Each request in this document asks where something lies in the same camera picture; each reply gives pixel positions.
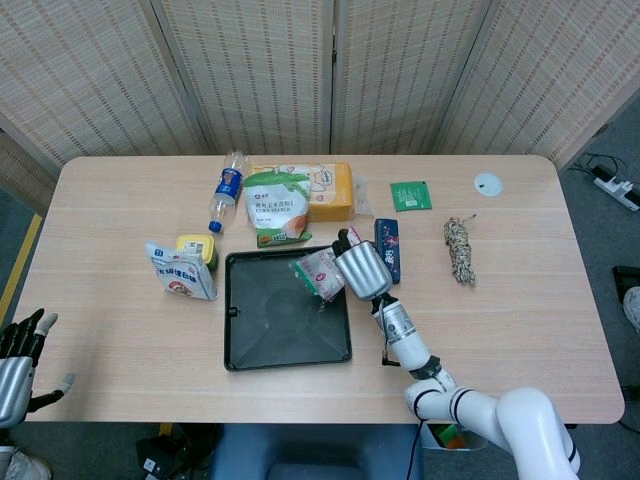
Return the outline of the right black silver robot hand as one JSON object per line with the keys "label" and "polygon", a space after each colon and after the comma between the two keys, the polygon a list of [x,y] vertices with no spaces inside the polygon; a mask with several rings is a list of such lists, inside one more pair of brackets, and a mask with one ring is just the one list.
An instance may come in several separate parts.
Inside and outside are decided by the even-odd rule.
{"label": "right black silver robot hand", "polygon": [[332,249],[337,268],[357,298],[371,301],[389,292],[390,272],[370,241],[352,244],[349,230],[340,229]]}

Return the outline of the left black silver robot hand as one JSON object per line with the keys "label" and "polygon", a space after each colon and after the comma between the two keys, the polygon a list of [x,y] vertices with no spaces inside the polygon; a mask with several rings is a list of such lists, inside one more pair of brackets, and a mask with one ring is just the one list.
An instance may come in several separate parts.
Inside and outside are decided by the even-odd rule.
{"label": "left black silver robot hand", "polygon": [[51,392],[33,396],[35,370],[57,313],[40,308],[19,323],[1,329],[1,429],[24,421],[29,413],[56,403],[72,388],[76,376],[67,374]]}

